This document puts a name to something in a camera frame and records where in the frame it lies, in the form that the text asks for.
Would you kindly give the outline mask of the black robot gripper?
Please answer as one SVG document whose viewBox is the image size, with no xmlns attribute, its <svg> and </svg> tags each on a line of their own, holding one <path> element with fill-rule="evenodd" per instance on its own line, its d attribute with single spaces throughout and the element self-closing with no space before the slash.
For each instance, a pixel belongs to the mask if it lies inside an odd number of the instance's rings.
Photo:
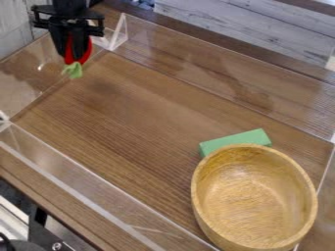
<svg viewBox="0 0 335 251">
<path fill-rule="evenodd" d="M 51 4 L 33 5 L 34 26 L 49 29 L 58 54 L 66 54 L 67 30 L 73 30 L 73 56 L 77 61 L 87 58 L 90 35 L 103 37 L 105 15 L 94 11 L 87 0 L 51 0 Z"/>
</svg>

